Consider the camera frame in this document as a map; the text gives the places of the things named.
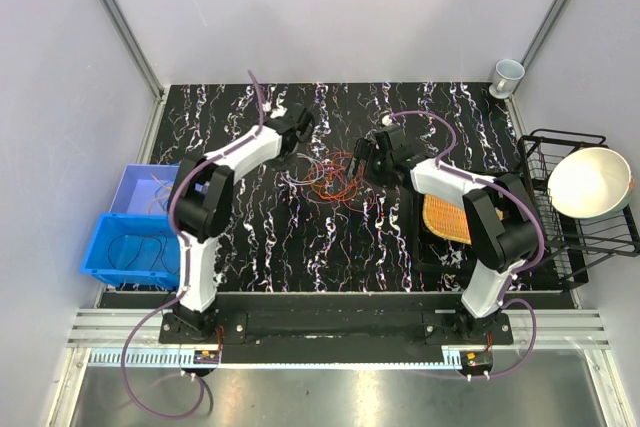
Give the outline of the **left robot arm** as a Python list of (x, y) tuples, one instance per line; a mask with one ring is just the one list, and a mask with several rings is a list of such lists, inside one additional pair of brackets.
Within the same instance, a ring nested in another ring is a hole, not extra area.
[(215, 333), (211, 313), (219, 281), (214, 278), (219, 236), (232, 214), (235, 184), (261, 165), (292, 154), (308, 140), (315, 119), (294, 106), (257, 125), (225, 147), (189, 154), (180, 162), (169, 197), (168, 219), (179, 243), (179, 286), (171, 305), (177, 327), (196, 343)]

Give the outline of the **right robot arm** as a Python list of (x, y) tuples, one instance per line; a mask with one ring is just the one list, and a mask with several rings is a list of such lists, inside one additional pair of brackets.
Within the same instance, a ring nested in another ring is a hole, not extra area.
[(476, 266), (461, 298), (466, 311), (454, 318), (454, 331), (463, 342), (480, 341), (514, 277), (537, 264), (545, 250), (539, 218), (520, 178), (474, 174), (419, 155), (398, 125), (358, 139), (350, 171), (379, 187), (402, 187), (464, 212)]

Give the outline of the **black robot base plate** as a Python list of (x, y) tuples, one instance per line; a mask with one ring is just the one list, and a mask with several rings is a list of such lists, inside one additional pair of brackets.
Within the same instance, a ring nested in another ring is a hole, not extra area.
[(173, 307), (163, 314), (162, 344), (247, 344), (278, 338), (399, 337), (427, 345), (510, 346), (509, 318), (475, 320), (459, 294), (222, 293), (200, 314)]

